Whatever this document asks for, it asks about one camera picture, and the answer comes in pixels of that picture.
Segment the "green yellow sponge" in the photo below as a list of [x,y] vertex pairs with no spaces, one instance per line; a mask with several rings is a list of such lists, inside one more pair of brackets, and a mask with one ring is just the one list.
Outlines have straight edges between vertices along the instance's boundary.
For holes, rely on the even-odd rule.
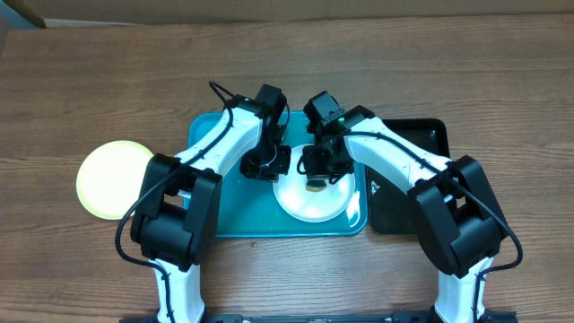
[[324,179],[309,179],[306,183],[306,189],[310,192],[320,192],[327,187]]

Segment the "white plate with sauce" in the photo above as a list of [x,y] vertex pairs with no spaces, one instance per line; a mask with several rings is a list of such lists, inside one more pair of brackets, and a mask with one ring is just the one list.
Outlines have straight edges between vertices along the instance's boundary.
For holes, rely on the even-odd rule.
[[290,216],[306,223],[322,223],[336,218],[350,206],[358,205],[361,193],[353,174],[347,174],[335,184],[308,190],[305,175],[297,172],[297,162],[304,144],[291,149],[291,163],[287,175],[280,175],[273,184],[274,196],[280,207]]

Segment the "yellow-green plate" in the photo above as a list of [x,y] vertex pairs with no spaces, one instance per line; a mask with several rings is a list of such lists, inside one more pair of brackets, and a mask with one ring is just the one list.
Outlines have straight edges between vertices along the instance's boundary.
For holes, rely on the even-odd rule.
[[76,193],[92,215],[120,220],[137,200],[153,153],[133,141],[113,141],[92,151],[76,176]]

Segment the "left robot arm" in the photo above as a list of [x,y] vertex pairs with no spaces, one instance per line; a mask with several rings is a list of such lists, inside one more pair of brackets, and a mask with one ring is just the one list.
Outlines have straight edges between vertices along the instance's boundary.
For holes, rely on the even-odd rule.
[[124,260],[153,270],[160,307],[152,322],[200,322],[205,304],[200,265],[217,229],[223,179],[234,165],[248,179],[275,182],[287,173],[291,149],[282,143],[287,100],[236,95],[218,124],[175,155],[147,163],[138,199],[117,228]]

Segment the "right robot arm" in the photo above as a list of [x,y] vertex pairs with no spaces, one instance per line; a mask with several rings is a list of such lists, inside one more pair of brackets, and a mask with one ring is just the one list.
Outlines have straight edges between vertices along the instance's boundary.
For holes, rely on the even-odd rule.
[[487,321],[485,278],[497,271],[492,262],[511,230],[480,163],[425,151],[362,106],[307,105],[304,113],[315,142],[303,150],[300,174],[335,181],[360,163],[399,188],[422,250],[439,271],[430,319]]

